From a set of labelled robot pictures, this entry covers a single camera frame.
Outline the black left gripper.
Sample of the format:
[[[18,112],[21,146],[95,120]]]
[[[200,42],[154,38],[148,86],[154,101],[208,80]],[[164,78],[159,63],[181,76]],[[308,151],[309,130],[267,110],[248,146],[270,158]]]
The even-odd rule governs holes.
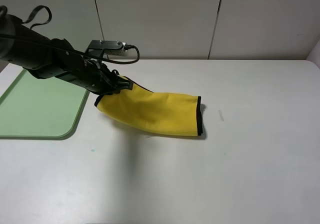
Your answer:
[[[132,90],[131,80],[120,80],[102,63],[74,53],[65,39],[49,39],[22,25],[21,19],[6,14],[0,32],[29,38],[33,42],[2,38],[0,59],[26,69],[37,79],[57,78],[96,95]]]

